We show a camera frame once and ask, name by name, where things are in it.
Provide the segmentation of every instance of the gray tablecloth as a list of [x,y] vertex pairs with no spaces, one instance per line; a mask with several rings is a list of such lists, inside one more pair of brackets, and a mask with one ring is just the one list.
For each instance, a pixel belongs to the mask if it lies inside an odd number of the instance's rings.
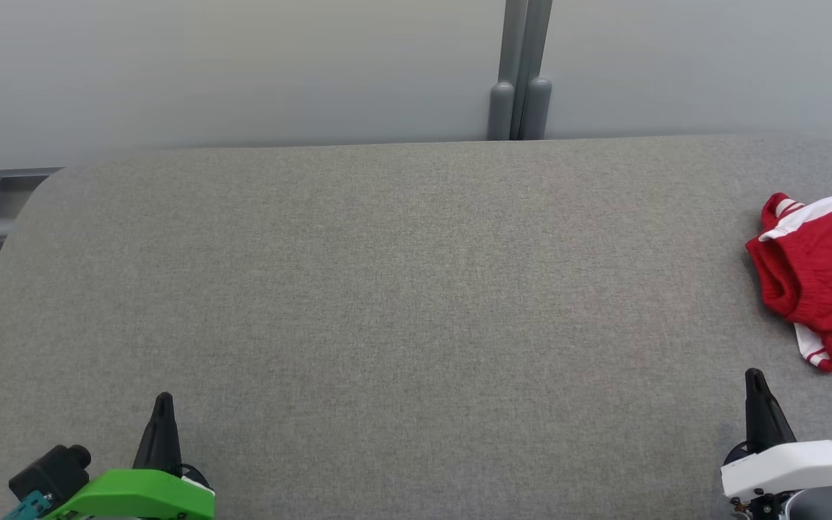
[[832,142],[591,139],[153,152],[70,168],[0,257],[0,517],[57,443],[129,467],[160,391],[220,518],[727,518],[766,372],[832,375],[759,303],[774,191]]

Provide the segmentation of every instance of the white plastic part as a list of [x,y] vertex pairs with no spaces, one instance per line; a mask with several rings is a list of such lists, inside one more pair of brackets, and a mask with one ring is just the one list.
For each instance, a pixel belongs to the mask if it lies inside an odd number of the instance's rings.
[[746,501],[763,493],[832,486],[832,441],[789,442],[721,468],[727,497]]

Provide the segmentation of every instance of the green plastic part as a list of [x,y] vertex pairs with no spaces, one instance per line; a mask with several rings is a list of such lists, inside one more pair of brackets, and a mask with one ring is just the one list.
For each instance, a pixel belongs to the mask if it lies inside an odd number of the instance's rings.
[[154,469],[112,469],[86,484],[44,520],[87,516],[212,520],[214,493]]

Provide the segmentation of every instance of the red garment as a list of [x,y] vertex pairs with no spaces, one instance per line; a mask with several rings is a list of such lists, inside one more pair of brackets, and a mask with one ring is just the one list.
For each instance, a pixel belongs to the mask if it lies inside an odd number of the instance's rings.
[[792,323],[802,357],[832,372],[832,197],[800,204],[775,194],[747,251],[763,302]]

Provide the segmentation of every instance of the red and white clothing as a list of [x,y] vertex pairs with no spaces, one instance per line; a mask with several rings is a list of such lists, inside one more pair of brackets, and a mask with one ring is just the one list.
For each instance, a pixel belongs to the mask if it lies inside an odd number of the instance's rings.
[[763,233],[747,243],[763,302],[792,323],[802,356],[832,372],[832,197],[812,204],[775,194]]

